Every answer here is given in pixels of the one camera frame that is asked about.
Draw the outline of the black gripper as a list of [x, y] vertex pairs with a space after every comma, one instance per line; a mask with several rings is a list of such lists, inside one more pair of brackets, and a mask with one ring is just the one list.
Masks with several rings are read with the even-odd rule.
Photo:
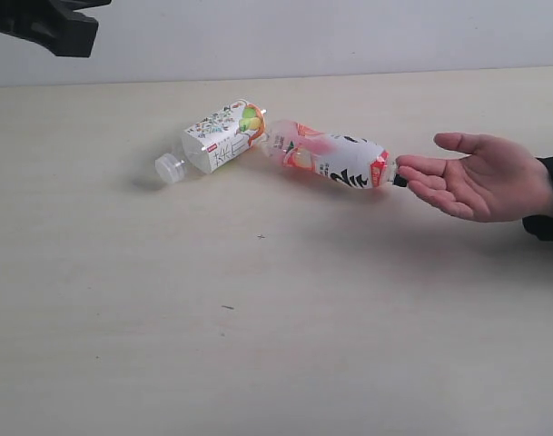
[[84, 9], [111, 0], [0, 0], [0, 34], [40, 45], [57, 57], [89, 57], [98, 21]]

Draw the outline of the person's open hand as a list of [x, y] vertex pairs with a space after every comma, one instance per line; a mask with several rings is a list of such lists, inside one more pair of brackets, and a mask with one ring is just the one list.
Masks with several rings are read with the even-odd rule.
[[512, 222], [534, 213], [544, 169], [524, 147], [487, 134], [440, 133], [434, 143], [463, 156], [397, 158], [398, 174], [423, 202], [478, 223]]

